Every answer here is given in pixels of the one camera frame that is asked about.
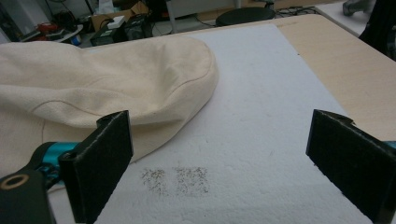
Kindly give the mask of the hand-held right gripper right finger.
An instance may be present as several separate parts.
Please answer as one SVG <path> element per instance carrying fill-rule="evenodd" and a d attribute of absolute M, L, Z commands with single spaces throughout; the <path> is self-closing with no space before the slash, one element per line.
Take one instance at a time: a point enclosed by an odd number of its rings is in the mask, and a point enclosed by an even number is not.
<path fill-rule="evenodd" d="M 374 224 L 396 215 L 396 141 L 381 141 L 333 112 L 313 112 L 306 155 Z"/>

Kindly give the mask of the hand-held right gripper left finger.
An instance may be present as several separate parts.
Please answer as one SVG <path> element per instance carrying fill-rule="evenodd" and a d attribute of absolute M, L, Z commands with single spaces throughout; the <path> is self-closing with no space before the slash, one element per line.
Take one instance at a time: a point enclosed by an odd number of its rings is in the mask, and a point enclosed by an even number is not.
<path fill-rule="evenodd" d="M 93 224 L 134 155 L 128 111 L 97 120 L 97 129 L 58 158 L 77 223 Z"/>

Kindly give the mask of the cream canvas bag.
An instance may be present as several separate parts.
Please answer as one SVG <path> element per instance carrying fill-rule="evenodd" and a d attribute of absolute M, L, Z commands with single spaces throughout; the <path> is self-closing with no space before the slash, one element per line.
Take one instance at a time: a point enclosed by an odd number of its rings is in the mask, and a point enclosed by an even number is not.
<path fill-rule="evenodd" d="M 219 69 L 183 36 L 81 49 L 50 41 L 0 45 L 0 178 L 46 142 L 80 142 L 128 111 L 135 160 L 173 138 L 209 101 Z"/>

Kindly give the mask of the white foam mat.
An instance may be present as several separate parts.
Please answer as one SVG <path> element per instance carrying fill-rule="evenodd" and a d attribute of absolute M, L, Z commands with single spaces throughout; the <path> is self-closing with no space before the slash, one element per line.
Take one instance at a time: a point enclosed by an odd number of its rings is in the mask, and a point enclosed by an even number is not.
<path fill-rule="evenodd" d="M 96 224 L 371 224 L 306 156 L 312 114 L 342 107 L 272 24 L 196 34 L 219 83 L 132 163 Z"/>

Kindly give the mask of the black equipment case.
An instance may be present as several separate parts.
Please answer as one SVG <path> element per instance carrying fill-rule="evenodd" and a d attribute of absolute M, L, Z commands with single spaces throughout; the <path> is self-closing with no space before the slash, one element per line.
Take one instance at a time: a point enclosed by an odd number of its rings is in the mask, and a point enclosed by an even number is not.
<path fill-rule="evenodd" d="M 94 47 L 124 42 L 127 40 L 128 37 L 121 28 L 108 29 L 107 27 L 103 27 L 90 39 L 91 44 Z"/>

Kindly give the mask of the red tool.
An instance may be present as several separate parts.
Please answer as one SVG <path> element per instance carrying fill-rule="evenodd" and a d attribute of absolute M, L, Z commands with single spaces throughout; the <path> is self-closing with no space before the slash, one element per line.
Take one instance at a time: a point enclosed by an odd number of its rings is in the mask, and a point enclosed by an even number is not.
<path fill-rule="evenodd" d="M 43 22 L 43 23 L 38 24 L 36 29 L 38 32 L 40 32 L 44 35 L 48 35 L 50 33 L 58 31 L 59 26 L 52 22 Z"/>

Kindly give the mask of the brown cardboard box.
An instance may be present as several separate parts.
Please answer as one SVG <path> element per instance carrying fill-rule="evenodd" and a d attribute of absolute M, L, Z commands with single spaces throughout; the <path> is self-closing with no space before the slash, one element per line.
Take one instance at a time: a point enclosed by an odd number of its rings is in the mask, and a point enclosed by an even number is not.
<path fill-rule="evenodd" d="M 149 12 L 149 8 L 141 0 L 117 0 L 117 4 L 120 7 L 120 11 L 92 16 L 92 25 L 95 32 L 99 31 L 105 26 L 106 22 L 115 17 L 123 16 L 128 21 L 134 15 Z"/>

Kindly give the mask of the grey object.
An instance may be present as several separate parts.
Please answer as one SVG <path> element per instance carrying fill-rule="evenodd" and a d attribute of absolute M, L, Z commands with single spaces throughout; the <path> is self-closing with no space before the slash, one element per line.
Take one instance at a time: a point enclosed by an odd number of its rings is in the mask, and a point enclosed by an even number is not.
<path fill-rule="evenodd" d="M 343 14 L 352 16 L 356 12 L 371 13 L 376 0 L 346 0 L 343 4 Z"/>

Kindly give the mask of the black round stool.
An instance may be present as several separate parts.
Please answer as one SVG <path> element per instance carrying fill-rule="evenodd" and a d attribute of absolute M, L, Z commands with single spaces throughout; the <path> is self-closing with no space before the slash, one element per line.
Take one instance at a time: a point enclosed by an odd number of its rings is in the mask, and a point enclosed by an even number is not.
<path fill-rule="evenodd" d="M 266 21 L 275 17 L 276 13 L 267 7 L 243 7 L 230 10 L 216 18 L 217 26 L 236 25 L 254 21 Z"/>

